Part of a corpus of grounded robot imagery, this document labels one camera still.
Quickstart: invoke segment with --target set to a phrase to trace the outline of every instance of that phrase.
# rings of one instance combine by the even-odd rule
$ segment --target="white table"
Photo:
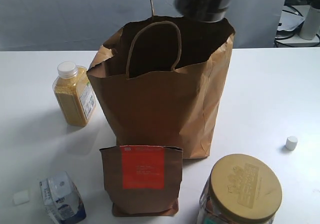
[[[50,224],[39,181],[65,170],[77,185],[82,224],[195,224],[213,164],[232,153],[252,155],[278,176],[283,200],[274,224],[318,224],[320,218],[320,51],[235,49],[221,99],[211,156],[184,162],[175,217],[115,218],[104,191],[100,148],[116,138],[101,108],[89,124],[68,126],[53,94],[57,65],[88,66],[93,51],[0,52],[0,224]],[[298,137],[293,152],[283,149]],[[14,206],[13,194],[30,190]]]
[[[299,10],[299,12],[301,12],[301,14],[306,18],[310,9],[309,5],[294,5],[294,7],[296,9]],[[284,6],[283,7],[284,10],[290,11],[290,12],[295,12],[295,10],[291,9],[290,7]],[[317,36],[315,36],[312,40],[305,40],[302,39],[298,34],[295,34],[293,37],[289,38],[289,39],[285,39],[285,40],[279,40],[280,43],[283,44],[287,44],[293,47],[310,47],[313,45],[316,45],[319,43],[319,38]]]

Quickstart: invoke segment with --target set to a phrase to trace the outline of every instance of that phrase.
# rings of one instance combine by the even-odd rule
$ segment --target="paper bag handle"
[[[171,21],[168,21],[168,20],[164,20],[164,21],[159,21],[159,22],[153,22],[149,25],[147,25],[146,27],[144,27],[143,29],[141,29],[136,35],[135,37],[133,38],[132,42],[131,42],[131,46],[130,46],[130,49],[129,49],[129,54],[128,54],[128,59],[126,61],[126,67],[125,67],[125,75],[126,75],[126,78],[129,78],[129,67],[130,67],[130,60],[131,60],[131,56],[132,56],[132,52],[133,52],[133,49],[135,47],[135,44],[136,44],[136,41],[137,39],[139,38],[139,36],[147,29],[153,27],[153,26],[157,26],[157,25],[171,25],[175,28],[176,30],[176,34],[177,34],[177,39],[178,39],[178,53],[177,53],[177,57],[176,57],[176,60],[175,62],[172,64],[171,66],[171,71],[173,71],[178,62],[180,61],[180,57],[181,57],[181,32],[180,32],[180,29],[179,27],[174,24],[173,22]]]

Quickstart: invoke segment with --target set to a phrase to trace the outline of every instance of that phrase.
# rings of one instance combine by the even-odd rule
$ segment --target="red label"
[[[164,189],[165,148],[149,145],[120,146],[123,189]]]

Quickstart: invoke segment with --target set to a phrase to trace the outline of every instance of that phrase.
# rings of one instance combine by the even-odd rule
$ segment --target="brown paper bag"
[[[226,19],[153,16],[109,38],[87,75],[117,143],[209,156],[233,37]]]
[[[100,151],[104,189],[113,202],[114,216],[171,216],[178,212],[181,149],[126,145]]]

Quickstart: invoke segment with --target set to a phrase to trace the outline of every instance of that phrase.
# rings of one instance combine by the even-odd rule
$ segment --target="white bottle cap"
[[[285,142],[285,147],[290,150],[290,151],[293,151],[296,146],[297,146],[297,143],[298,143],[298,139],[295,137],[295,136],[289,136],[287,139],[286,139],[286,142]]]
[[[73,78],[78,74],[78,67],[72,61],[65,61],[58,65],[59,77],[63,79]]]
[[[29,201],[29,191],[23,190],[13,194],[13,202],[15,205],[27,203]]]

